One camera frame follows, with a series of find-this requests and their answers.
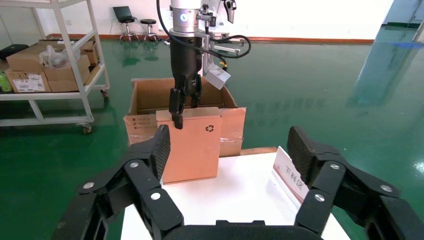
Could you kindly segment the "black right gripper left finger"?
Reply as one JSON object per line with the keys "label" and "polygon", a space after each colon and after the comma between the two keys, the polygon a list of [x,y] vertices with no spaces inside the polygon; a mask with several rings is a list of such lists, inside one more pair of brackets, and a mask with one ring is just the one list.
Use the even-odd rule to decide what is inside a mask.
{"label": "black right gripper left finger", "polygon": [[153,138],[131,145],[118,165],[76,188],[51,238],[105,240],[109,224],[131,205],[154,240],[182,227],[183,214],[160,183],[170,150],[167,125],[160,125]]}

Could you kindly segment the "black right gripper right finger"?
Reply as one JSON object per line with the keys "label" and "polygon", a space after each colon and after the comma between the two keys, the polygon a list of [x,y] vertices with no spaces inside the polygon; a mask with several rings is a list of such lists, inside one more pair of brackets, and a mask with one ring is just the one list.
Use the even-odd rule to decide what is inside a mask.
{"label": "black right gripper right finger", "polygon": [[344,210],[369,240],[421,240],[424,223],[392,184],[347,162],[333,146],[312,140],[298,126],[288,155],[308,193],[294,225],[319,239],[333,207]]}

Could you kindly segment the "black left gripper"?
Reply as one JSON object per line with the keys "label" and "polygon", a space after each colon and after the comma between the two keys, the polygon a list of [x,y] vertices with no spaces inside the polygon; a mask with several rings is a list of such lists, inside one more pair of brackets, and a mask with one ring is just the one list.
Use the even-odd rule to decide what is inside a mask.
{"label": "black left gripper", "polygon": [[171,71],[174,87],[170,89],[169,113],[176,129],[183,129],[183,110],[186,97],[191,97],[191,108],[197,108],[202,95],[201,48],[203,40],[198,36],[174,35],[170,41]]}

